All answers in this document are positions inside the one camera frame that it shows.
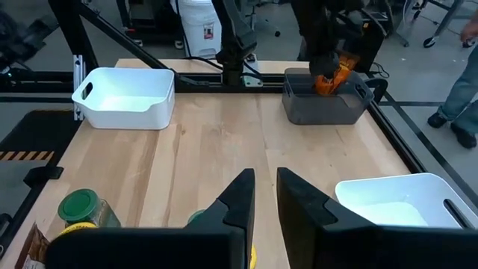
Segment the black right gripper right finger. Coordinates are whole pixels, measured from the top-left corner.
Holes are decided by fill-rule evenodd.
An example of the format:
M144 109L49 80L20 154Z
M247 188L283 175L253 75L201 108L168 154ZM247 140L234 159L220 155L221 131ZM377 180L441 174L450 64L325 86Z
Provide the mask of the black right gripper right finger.
M477 268L474 229L380 226L286 167L276 180L291 268Z

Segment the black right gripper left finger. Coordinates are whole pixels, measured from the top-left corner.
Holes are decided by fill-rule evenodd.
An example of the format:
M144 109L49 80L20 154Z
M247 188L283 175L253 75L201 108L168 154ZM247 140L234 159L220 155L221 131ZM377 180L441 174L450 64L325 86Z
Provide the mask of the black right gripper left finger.
M239 173L182 228L80 229L47 248L47 268L248 268L255 172Z

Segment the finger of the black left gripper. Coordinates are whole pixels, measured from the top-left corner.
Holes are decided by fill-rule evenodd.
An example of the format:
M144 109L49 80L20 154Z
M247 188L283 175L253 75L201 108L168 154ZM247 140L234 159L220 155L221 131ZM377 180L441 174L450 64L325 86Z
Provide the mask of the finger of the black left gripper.
M312 76L320 75L326 78L334 78L339 67L339 61L331 58L314 58L309 61L309 71Z

